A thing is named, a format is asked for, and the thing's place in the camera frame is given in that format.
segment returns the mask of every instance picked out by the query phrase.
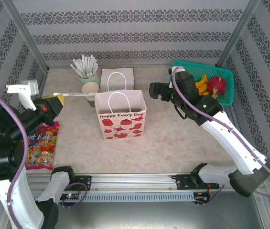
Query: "beige table surface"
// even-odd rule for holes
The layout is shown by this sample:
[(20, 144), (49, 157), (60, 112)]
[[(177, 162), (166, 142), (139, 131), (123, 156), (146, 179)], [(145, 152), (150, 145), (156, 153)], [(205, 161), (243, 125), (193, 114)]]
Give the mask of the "beige table surface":
[[(151, 82), (168, 81), (167, 68), (134, 68), (135, 89), (143, 91), (147, 114), (141, 137), (103, 140), (95, 108), (83, 97), (65, 97), (54, 167), (72, 166), (75, 173), (177, 173), (191, 172), (201, 162), (232, 166), (233, 160), (202, 127), (183, 120), (171, 102), (151, 99)], [(43, 96), (81, 92), (72, 69), (51, 69)], [(29, 170), (28, 173), (50, 173)]]

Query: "robotic arm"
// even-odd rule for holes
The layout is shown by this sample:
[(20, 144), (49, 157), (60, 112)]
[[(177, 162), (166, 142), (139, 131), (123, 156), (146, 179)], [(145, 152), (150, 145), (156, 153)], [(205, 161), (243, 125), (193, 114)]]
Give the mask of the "robotic arm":
[[(36, 93), (34, 82), (7, 86), (8, 93), (19, 93), (19, 99), (27, 110), (19, 113), (12, 108), (23, 124), (27, 134), (40, 125), (54, 125), (64, 106), (62, 95), (31, 100)], [(0, 201), (7, 212), (12, 228), (17, 228), (8, 211), (7, 193), (23, 158), (22, 135), (11, 116), (0, 105)], [(58, 202), (65, 187), (75, 182), (71, 167), (53, 170), (51, 181), (43, 194), (35, 202), (28, 186), (25, 167), (21, 170), (12, 189), (11, 207), (13, 214), (23, 229), (53, 229), (58, 221)]]
[[(194, 77), (188, 72), (175, 74), (176, 83), (184, 97), (198, 110), (220, 120), (241, 136), (242, 140), (253, 150), (257, 158), (270, 169), (270, 158), (258, 152), (232, 125), (222, 106), (211, 96), (201, 96), (195, 86)], [(212, 121), (193, 110), (178, 94), (170, 83), (151, 83), (149, 88), (151, 98), (171, 101), (182, 119), (194, 120), (208, 131), (229, 153), (237, 167), (215, 167), (201, 163), (192, 172), (192, 181), (196, 184), (217, 183), (231, 186), (242, 196), (249, 197), (255, 189), (268, 178), (269, 173), (258, 163), (237, 137), (219, 123)]]

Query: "white straw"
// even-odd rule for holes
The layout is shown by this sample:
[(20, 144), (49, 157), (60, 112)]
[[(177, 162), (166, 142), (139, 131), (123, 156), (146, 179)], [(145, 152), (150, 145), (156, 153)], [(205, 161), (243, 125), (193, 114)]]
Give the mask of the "white straw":
[(74, 71), (78, 74), (80, 78), (88, 79), (96, 74), (98, 69), (98, 64), (96, 58), (91, 54), (90, 56), (85, 56), (82, 54), (82, 59), (73, 59), (73, 63), (70, 65)]
[(53, 93), (53, 95), (62, 94), (63, 96), (95, 96), (97, 93)]

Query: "yellow object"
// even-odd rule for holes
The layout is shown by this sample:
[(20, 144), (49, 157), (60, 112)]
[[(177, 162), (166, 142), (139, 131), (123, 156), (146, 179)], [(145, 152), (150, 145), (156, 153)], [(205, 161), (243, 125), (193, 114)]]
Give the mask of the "yellow object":
[(203, 86), (198, 88), (198, 92), (199, 93), (203, 93), (204, 91), (206, 91), (208, 89), (207, 84), (203, 84)]
[(200, 93), (200, 95), (209, 95), (209, 91), (206, 91), (206, 92)]
[(59, 99), (59, 101), (61, 102), (61, 104), (64, 106), (65, 105), (65, 98), (62, 94), (58, 94), (58, 95), (48, 95), (48, 96), (44, 96), (42, 97), (42, 99), (49, 99), (49, 98), (53, 98), (53, 97), (57, 97)]
[(207, 75), (204, 74), (203, 77), (202, 77), (202, 79), (201, 79), (199, 82), (196, 82), (196, 83), (195, 83), (196, 88), (200, 88), (200, 87), (203, 86), (207, 81), (208, 81)]

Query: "paper cup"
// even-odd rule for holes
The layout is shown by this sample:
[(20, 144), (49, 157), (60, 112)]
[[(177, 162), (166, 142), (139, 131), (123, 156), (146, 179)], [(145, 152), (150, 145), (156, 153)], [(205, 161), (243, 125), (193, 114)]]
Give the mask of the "paper cup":
[(83, 85), (85, 85), (88, 82), (95, 82), (95, 83), (97, 83), (99, 85), (97, 73), (95, 73), (94, 76), (92, 76), (92, 77), (90, 77), (88, 79), (83, 79), (81, 77), (78, 77), (78, 78), (82, 82)]
[[(88, 82), (88, 83), (83, 85), (82, 92), (84, 92), (84, 93), (98, 93), (99, 92), (98, 84), (95, 82)], [(95, 107), (95, 97), (94, 96), (85, 96), (85, 98), (87, 99), (87, 101), (91, 107)]]

